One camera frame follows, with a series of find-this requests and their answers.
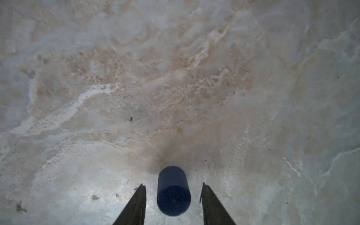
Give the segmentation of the dark blue glue cap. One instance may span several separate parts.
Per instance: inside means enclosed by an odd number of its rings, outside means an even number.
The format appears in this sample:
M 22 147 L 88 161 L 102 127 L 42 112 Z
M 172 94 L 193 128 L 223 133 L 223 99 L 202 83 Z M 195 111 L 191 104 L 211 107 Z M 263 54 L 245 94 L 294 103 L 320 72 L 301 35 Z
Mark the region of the dark blue glue cap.
M 191 194 L 185 172 L 177 166 L 164 168 L 158 177 L 157 205 L 162 213 L 175 217 L 187 211 Z

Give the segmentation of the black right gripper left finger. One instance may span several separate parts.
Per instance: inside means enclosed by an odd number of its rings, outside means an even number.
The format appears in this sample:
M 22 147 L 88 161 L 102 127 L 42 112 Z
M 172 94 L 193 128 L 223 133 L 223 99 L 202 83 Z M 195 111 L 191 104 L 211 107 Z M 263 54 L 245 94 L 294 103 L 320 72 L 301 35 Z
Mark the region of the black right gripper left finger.
M 145 212 L 146 186 L 141 184 L 113 225 L 144 225 Z

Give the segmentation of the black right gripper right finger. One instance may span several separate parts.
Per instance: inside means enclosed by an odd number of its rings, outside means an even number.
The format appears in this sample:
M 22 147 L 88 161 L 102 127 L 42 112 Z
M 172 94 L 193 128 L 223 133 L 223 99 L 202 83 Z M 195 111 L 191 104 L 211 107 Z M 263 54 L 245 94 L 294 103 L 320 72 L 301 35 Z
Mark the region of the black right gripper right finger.
M 209 185 L 202 184 L 200 203 L 204 225 L 236 225 Z

